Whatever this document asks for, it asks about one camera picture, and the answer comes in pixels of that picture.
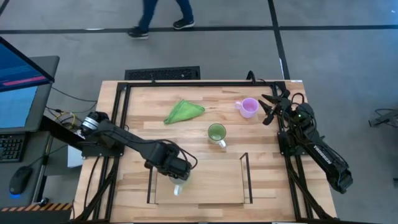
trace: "black floor line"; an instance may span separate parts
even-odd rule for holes
[[[9,3],[9,1],[10,0],[4,0],[4,2],[1,4],[1,6],[0,6],[0,16],[1,16],[2,12],[4,12],[4,10],[6,9],[7,4]]]
[[[280,26],[279,30],[384,30],[398,29],[398,25],[354,25],[354,26]]]
[[[110,29],[50,29],[50,30],[0,30],[0,34],[104,34],[127,33],[131,28]],[[151,28],[149,32],[197,32],[197,31],[261,31],[274,30],[272,26],[213,26],[175,30],[173,27]]]
[[[106,34],[126,33],[130,28],[107,29],[49,29],[49,30],[0,30],[0,34]],[[398,25],[363,25],[363,26],[213,26],[193,27],[184,30],[174,30],[173,27],[152,28],[150,32],[197,32],[197,31],[262,31],[262,30],[385,30],[398,29]]]
[[[269,5],[269,11],[271,12],[272,25],[273,27],[276,28],[274,29],[274,34],[275,34],[275,41],[278,50],[278,55],[280,59],[280,65],[282,67],[282,75],[285,80],[290,80],[289,68],[287,67],[287,61],[286,61],[284,45],[282,43],[282,37],[280,36],[280,31],[278,29],[279,27],[278,18],[276,16],[276,10],[273,0],[268,0],[268,5]]]

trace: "computer mouse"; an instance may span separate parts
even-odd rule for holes
[[[33,169],[30,166],[20,167],[17,172],[12,176],[10,180],[10,193],[18,195],[23,193],[26,185],[29,181],[30,175],[32,175]]]

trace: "keyboard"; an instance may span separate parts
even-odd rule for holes
[[[0,163],[20,162],[26,134],[0,134]]]
[[[126,70],[125,80],[199,80],[200,67],[174,67]]]

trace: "green cup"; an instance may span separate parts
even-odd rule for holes
[[[226,147],[224,141],[226,129],[222,124],[212,124],[207,130],[207,135],[213,144],[219,144],[222,148]]]

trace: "gray floor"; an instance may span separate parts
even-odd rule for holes
[[[153,27],[180,18],[172,0],[160,0]],[[265,0],[191,0],[199,26],[268,26]],[[12,0],[0,17],[4,29],[127,28],[141,15],[140,0]],[[275,1],[281,26],[398,24],[394,0]],[[98,97],[103,80],[121,80],[125,69],[201,66],[202,79],[281,79],[273,31],[161,32],[148,41],[126,34],[3,35],[28,56],[59,55],[55,86],[83,98]],[[398,106],[398,30],[283,31],[291,79],[303,80],[318,130],[350,164],[354,184],[332,191],[343,220],[398,220],[398,132],[370,128],[376,108]],[[48,106],[72,111],[90,107],[52,92]],[[58,182],[76,187],[78,172],[54,177],[46,193],[59,195]]]

